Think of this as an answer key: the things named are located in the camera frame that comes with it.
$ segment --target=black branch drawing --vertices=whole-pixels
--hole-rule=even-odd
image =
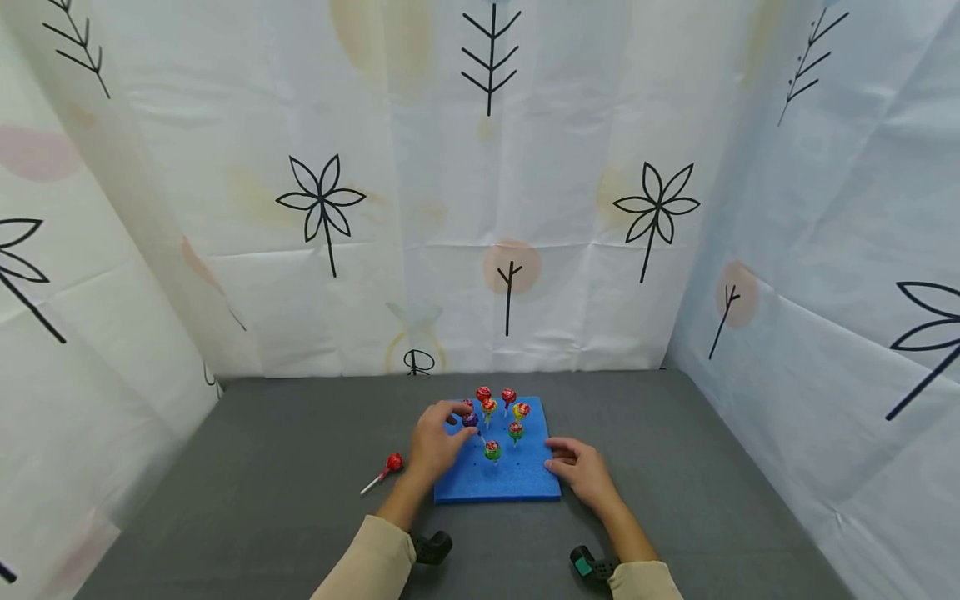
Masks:
[[[16,581],[16,575],[5,564],[3,564],[3,561],[0,561],[0,578],[2,578],[8,584],[12,584]]]
[[[50,279],[40,269],[24,258],[10,252],[10,249],[30,238],[43,223],[39,219],[3,219],[0,220],[0,282],[16,296],[20,302],[34,313],[34,316],[47,328],[57,341],[66,344],[53,325],[46,320],[39,309],[13,285],[11,277],[31,281],[32,283],[50,283]]]
[[[218,400],[224,396],[224,391],[220,387],[220,384],[217,382],[217,376],[213,374],[213,371],[210,370],[210,367],[206,365],[206,361],[204,361],[204,383],[211,387],[212,386],[217,387]]]
[[[417,356],[420,356],[419,364],[417,364]],[[424,366],[427,364],[427,360],[430,361],[429,367]],[[423,350],[412,349],[403,355],[403,364],[410,368],[408,375],[429,375],[428,371],[437,366],[437,361]]]
[[[727,307],[723,311],[723,319],[720,320],[720,326],[717,327],[717,334],[713,336],[713,346],[710,348],[710,356],[707,360],[713,360],[713,353],[717,350],[717,342],[720,341],[720,332],[723,331],[723,326],[727,322],[727,316],[730,315],[730,306],[735,300],[740,300],[740,295],[736,293],[736,285],[731,288],[728,285],[723,286],[724,289],[724,298],[727,299]]]
[[[107,94],[107,99],[110,98],[110,92],[107,90],[107,84],[104,83],[104,78],[100,75],[100,69],[104,65],[104,47],[97,46],[97,59],[93,59],[93,55],[90,54],[90,17],[86,18],[84,24],[84,32],[80,33],[80,28],[77,27],[77,22],[73,20],[73,15],[70,13],[70,9],[73,7],[73,0],[47,0],[50,4],[54,5],[64,14],[66,14],[67,21],[70,23],[70,27],[73,29],[73,35],[68,34],[67,32],[57,29],[49,23],[43,23],[43,26],[57,34],[58,36],[65,37],[74,44],[80,46],[84,51],[86,56],[86,61],[78,59],[72,55],[69,55],[62,50],[57,50],[57,54],[64,57],[65,59],[72,60],[76,62],[79,66],[83,67],[87,71],[93,73],[97,76],[97,80],[100,82],[100,87],[104,89],[104,93]]]
[[[514,261],[510,261],[510,267],[508,268],[509,273],[504,273],[503,269],[499,267],[496,268],[496,271],[500,274],[500,277],[503,279],[504,283],[507,284],[507,330],[506,337],[510,337],[510,298],[514,294],[514,275],[520,272],[523,269],[523,266],[514,268]]]
[[[647,263],[654,245],[654,235],[659,235],[667,244],[673,244],[673,218],[693,212],[700,203],[681,196],[693,174],[693,163],[686,165],[677,175],[663,185],[660,173],[649,162],[643,163],[643,196],[627,196],[613,202],[624,212],[635,214],[636,219],[627,231],[627,244],[639,239],[649,231],[647,252],[643,257],[640,283],[647,277]]]
[[[900,414],[904,408],[910,405],[917,396],[930,385],[934,379],[960,356],[960,292],[946,285],[939,283],[929,283],[926,281],[899,281],[897,287],[907,296],[910,301],[920,306],[923,310],[939,317],[933,321],[918,325],[901,335],[890,349],[901,352],[929,352],[931,350],[942,350],[952,348],[950,354],[944,360],[940,361],[933,371],[931,371],[923,381],[910,391],[900,403],[887,414],[887,420],[893,420]],[[938,307],[931,300],[939,301],[943,305],[946,302],[952,302],[957,307],[957,312],[948,311]]]
[[[832,51],[823,54],[820,58],[816,59],[814,62],[807,64],[806,60],[810,57],[810,50],[813,48],[813,45],[818,41],[823,39],[823,37],[834,27],[840,24],[840,21],[844,20],[850,16],[850,11],[844,12],[837,20],[833,21],[827,25],[824,29],[820,29],[824,24],[824,17],[827,16],[827,8],[824,8],[823,12],[820,13],[820,19],[810,23],[810,26],[813,27],[813,33],[806,39],[806,51],[801,57],[797,57],[797,61],[800,65],[797,67],[796,73],[793,74],[793,79],[788,83],[790,84],[790,91],[786,94],[786,102],[783,104],[783,112],[780,113],[780,120],[777,123],[777,127],[783,123],[783,115],[786,114],[787,108],[790,106],[790,103],[793,102],[798,96],[803,94],[805,91],[809,90],[814,85],[820,82],[819,79],[815,79],[808,84],[804,84],[800,89],[797,89],[797,84],[800,82],[800,79],[810,72],[810,70],[828,59],[830,55],[833,54]]]
[[[506,25],[504,25],[503,28],[502,28],[500,31],[497,31],[497,30],[496,30],[496,4],[495,4],[495,3],[492,5],[491,17],[490,17],[490,29],[489,29],[489,30],[488,30],[486,27],[484,27],[483,25],[481,25],[480,23],[477,23],[476,20],[475,20],[472,16],[470,16],[469,14],[467,14],[467,13],[464,12],[464,19],[466,19],[467,21],[469,21],[474,27],[476,27],[476,28],[479,29],[481,32],[483,32],[483,35],[486,36],[487,39],[490,40],[490,58],[489,58],[489,60],[483,60],[483,59],[479,58],[478,56],[476,56],[475,54],[473,54],[472,52],[470,52],[470,50],[468,50],[467,48],[461,48],[461,50],[464,51],[464,54],[466,54],[466,55],[469,56],[470,58],[474,59],[476,62],[478,62],[478,63],[480,64],[480,66],[482,66],[483,68],[485,68],[485,69],[487,70],[487,83],[486,83],[486,84],[481,84],[480,82],[478,82],[478,81],[476,81],[475,79],[473,79],[467,71],[461,71],[461,72],[460,72],[461,75],[463,75],[464,77],[466,77],[467,79],[469,79],[474,85],[476,85],[477,87],[479,87],[480,89],[482,89],[484,92],[486,92],[486,94],[487,94],[487,116],[490,116],[490,114],[491,114],[491,105],[492,105],[492,102],[493,102],[493,94],[495,94],[495,93],[497,92],[497,90],[499,90],[501,87],[503,87],[503,85],[504,85],[506,82],[508,82],[510,79],[513,78],[514,75],[516,75],[516,69],[514,69],[514,71],[513,71],[510,75],[508,75],[507,77],[505,77],[499,84],[493,85],[493,73],[494,73],[498,68],[500,68],[501,66],[503,66],[504,63],[505,63],[507,60],[509,60],[511,56],[514,55],[514,52],[516,52],[517,50],[520,49],[519,46],[514,46],[514,49],[511,50],[510,52],[508,52],[508,53],[507,53],[507,56],[503,57],[503,58],[500,59],[498,62],[493,62],[493,60],[494,60],[494,55],[495,55],[495,52],[496,52],[496,40],[497,40],[498,37],[500,37],[500,36],[504,35],[505,33],[507,33],[507,30],[510,29],[510,27],[511,27],[511,26],[516,22],[516,20],[520,17],[520,13],[521,13],[521,11],[517,11],[516,14],[514,15],[514,18],[510,19],[510,22],[507,23]]]
[[[324,167],[320,178],[313,174],[305,164],[290,156],[290,169],[300,185],[301,192],[290,192],[276,199],[289,208],[305,210],[303,219],[303,240],[309,242],[317,236],[320,226],[324,226],[326,248],[330,255],[330,271],[337,276],[337,266],[333,261],[333,244],[330,242],[330,227],[350,237],[350,223],[341,208],[359,204],[365,198],[355,189],[337,187],[340,181],[340,155],[334,155]]]

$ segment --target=person's right hand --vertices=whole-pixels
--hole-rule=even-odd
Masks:
[[[553,450],[553,459],[545,464],[547,470],[563,479],[595,513],[622,502],[595,447],[572,438],[549,438],[546,444]]]

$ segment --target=beige sleeve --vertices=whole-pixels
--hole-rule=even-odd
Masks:
[[[397,600],[416,560],[409,535],[382,518],[367,516],[310,600]]]
[[[613,600],[684,600],[666,564],[624,563],[610,578]]]

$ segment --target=yellow lollipop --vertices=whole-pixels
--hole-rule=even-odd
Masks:
[[[514,404],[514,418],[517,421],[523,420],[524,417],[530,414],[530,405],[526,402],[518,402]]]

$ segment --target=tree drawing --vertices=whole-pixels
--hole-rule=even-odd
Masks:
[[[313,174],[305,164],[290,156],[290,169],[300,185],[301,192],[290,192],[276,199],[289,208],[305,210],[303,219],[303,239],[309,242],[317,236],[320,226],[324,226],[326,248],[330,255],[330,271],[337,276],[337,266],[333,262],[333,244],[330,242],[330,227],[350,237],[350,223],[341,208],[359,204],[365,198],[355,189],[337,187],[340,181],[340,155],[334,155],[324,167],[320,178]]]
[[[217,388],[218,400],[224,396],[224,391],[217,382],[217,376],[213,374],[213,371],[210,370],[210,367],[206,365],[206,361],[204,361],[204,383],[206,383],[208,386],[215,386]]]
[[[66,344],[66,340],[60,335],[53,325],[46,320],[39,309],[30,302],[20,290],[13,285],[11,277],[17,277],[32,283],[50,283],[50,279],[44,275],[40,269],[29,263],[24,258],[10,252],[10,249],[30,238],[43,223],[39,219],[3,219],[0,220],[0,282],[7,286],[7,289],[24,306],[34,313],[34,316],[40,321],[47,331],[51,333],[61,344]]]
[[[420,363],[417,364],[417,357],[420,357]],[[403,364],[410,368],[408,375],[429,375],[431,369],[437,365],[437,361],[423,350],[412,349],[403,355]]]
[[[813,48],[814,44],[816,44],[818,41],[823,39],[823,37],[831,29],[836,27],[840,23],[840,21],[850,16],[850,11],[844,12],[835,21],[833,21],[832,23],[830,23],[829,25],[821,29],[821,27],[823,27],[823,24],[824,24],[824,17],[827,16],[827,10],[829,8],[830,8],[829,5],[824,6],[823,11],[820,13],[820,19],[810,23],[810,26],[813,27],[813,32],[806,39],[806,50],[804,51],[804,55],[801,57],[797,57],[797,62],[799,63],[799,66],[797,67],[797,71],[793,74],[793,79],[791,79],[788,82],[790,84],[790,90],[786,93],[786,102],[783,103],[783,112],[780,113],[780,120],[777,123],[777,127],[779,127],[780,124],[783,123],[783,115],[786,114],[786,110],[790,106],[790,103],[793,102],[798,96],[803,94],[805,91],[809,90],[811,87],[813,87],[814,85],[820,82],[819,79],[815,79],[808,84],[804,84],[800,89],[797,89],[797,84],[800,83],[800,79],[804,75],[809,73],[813,67],[817,66],[824,60],[828,59],[830,55],[833,54],[832,51],[826,52],[820,58],[816,59],[810,64],[807,64],[806,60],[810,57],[810,50]]]
[[[643,196],[627,196],[613,202],[620,210],[636,215],[634,223],[627,231],[627,244],[646,235],[649,231],[647,253],[643,257],[643,271],[640,272],[640,283],[643,283],[643,279],[647,277],[647,263],[650,262],[650,250],[654,246],[654,235],[659,235],[660,239],[667,244],[673,244],[673,218],[693,212],[700,206],[698,201],[681,196],[692,174],[693,163],[691,162],[664,186],[657,169],[649,162],[644,162]]]
[[[739,260],[727,264],[720,275],[717,284],[716,304],[717,311],[722,315],[717,333],[713,336],[713,346],[707,360],[713,360],[713,353],[717,350],[720,333],[724,325],[731,327],[745,327],[756,314],[759,302],[759,285],[756,277]]]
[[[107,90],[107,84],[104,83],[104,78],[100,75],[100,68],[104,64],[104,47],[97,46],[97,59],[94,60],[93,56],[90,54],[90,18],[86,18],[84,24],[84,32],[81,35],[80,28],[77,27],[77,22],[73,20],[73,15],[70,13],[70,9],[73,7],[73,0],[47,0],[50,4],[54,5],[64,14],[66,14],[66,19],[70,23],[70,27],[73,29],[73,35],[64,32],[63,30],[57,29],[49,23],[43,23],[43,27],[46,27],[53,33],[58,36],[65,37],[74,44],[80,46],[81,50],[84,51],[86,56],[86,61],[78,59],[72,55],[69,55],[62,50],[57,50],[57,54],[64,57],[65,59],[72,60],[77,63],[79,66],[83,67],[87,71],[93,73],[97,76],[97,81],[100,82],[100,87],[104,89],[104,93],[107,94],[107,99],[110,99],[110,92]]]
[[[395,302],[387,302],[387,308],[389,308],[390,312],[394,313],[394,316],[403,324],[403,330],[400,331],[387,346],[387,352],[383,360],[383,371],[391,372],[394,351],[399,343],[406,338],[411,346],[414,344],[418,346],[420,344],[432,346],[434,354],[440,359],[440,371],[445,372],[446,352],[444,351],[444,347],[441,346],[440,340],[437,339],[437,334],[433,331],[433,325],[444,313],[444,310],[436,304],[426,303],[416,306],[411,315],[408,316],[407,311]],[[427,362],[430,363],[429,367],[424,366]],[[433,355],[426,350],[411,348],[403,355],[403,364],[410,370],[407,374],[429,374],[427,371],[432,370],[436,366],[436,361]]]
[[[946,348],[952,350],[887,414],[887,420],[893,420],[899,415],[960,356],[960,292],[946,285],[927,281],[899,281],[897,287],[910,301],[938,318],[910,329],[901,335],[890,349],[900,352],[929,352]]]
[[[526,292],[540,278],[540,253],[517,240],[502,240],[484,256],[484,276],[496,294],[507,295],[504,335],[510,337],[510,306],[514,294]]]
[[[491,105],[492,105],[492,102],[493,102],[493,94],[495,94],[495,93],[497,92],[497,90],[499,90],[501,87],[503,87],[506,82],[508,82],[510,79],[513,78],[514,75],[516,75],[516,69],[514,69],[514,71],[513,71],[510,75],[508,75],[507,77],[505,77],[504,79],[502,79],[499,84],[493,85],[493,73],[494,73],[498,68],[500,68],[501,66],[503,66],[504,63],[506,63],[507,60],[509,60],[510,57],[514,55],[514,52],[516,52],[517,50],[520,49],[519,46],[514,46],[514,49],[511,50],[510,52],[508,52],[508,53],[507,53],[507,56],[503,57],[503,58],[500,59],[498,62],[494,63],[493,60],[494,60],[494,56],[495,56],[495,54],[496,54],[496,40],[497,40],[500,36],[502,36],[502,35],[504,35],[505,33],[507,33],[507,30],[510,29],[511,26],[516,22],[516,20],[520,17],[520,14],[521,14],[521,11],[517,11],[516,14],[514,15],[514,18],[510,19],[510,22],[508,22],[506,25],[503,26],[503,28],[501,28],[499,31],[497,31],[497,29],[496,29],[496,4],[495,4],[495,3],[491,6],[491,17],[490,17],[490,28],[489,28],[489,29],[487,29],[486,27],[484,27],[483,25],[481,25],[480,23],[478,23],[472,16],[470,16],[469,14],[467,14],[467,13],[464,12],[464,19],[466,19],[467,21],[470,22],[470,24],[472,24],[474,27],[476,27],[477,29],[479,29],[479,30],[483,33],[483,35],[486,36],[487,39],[490,41],[490,52],[489,52],[490,58],[489,58],[488,60],[483,60],[483,59],[479,58],[478,56],[476,56],[475,54],[473,54],[472,52],[470,52],[470,50],[468,50],[467,48],[463,48],[463,47],[461,48],[461,50],[464,52],[464,54],[466,54],[466,55],[469,56],[470,58],[474,59],[477,63],[480,64],[480,66],[482,66],[484,69],[487,70],[487,83],[486,83],[486,84],[481,84],[481,83],[478,82],[477,80],[473,79],[467,71],[461,71],[461,72],[460,72],[461,75],[463,75],[464,77],[466,77],[466,78],[467,78],[468,80],[470,80],[474,85],[476,85],[477,87],[479,87],[480,89],[482,89],[482,90],[487,94],[487,116],[490,116],[490,113],[491,113]]]
[[[247,326],[240,321],[239,317],[236,316],[236,313],[233,312],[233,309],[230,308],[229,300],[227,299],[227,293],[224,292],[224,288],[220,287],[220,282],[217,281],[217,278],[213,276],[213,273],[206,266],[197,253],[193,251],[193,246],[190,245],[190,240],[186,239],[186,236],[180,241],[180,253],[183,254],[183,260],[186,261],[186,264],[196,273],[200,279],[206,281],[214,289],[220,292],[220,295],[224,297],[224,301],[227,303],[227,311],[229,311],[230,316],[233,317],[233,320],[240,325],[244,331],[247,330]]]
[[[0,578],[2,578],[8,584],[12,584],[16,581],[16,575],[5,564],[3,564],[3,561],[0,561]]]

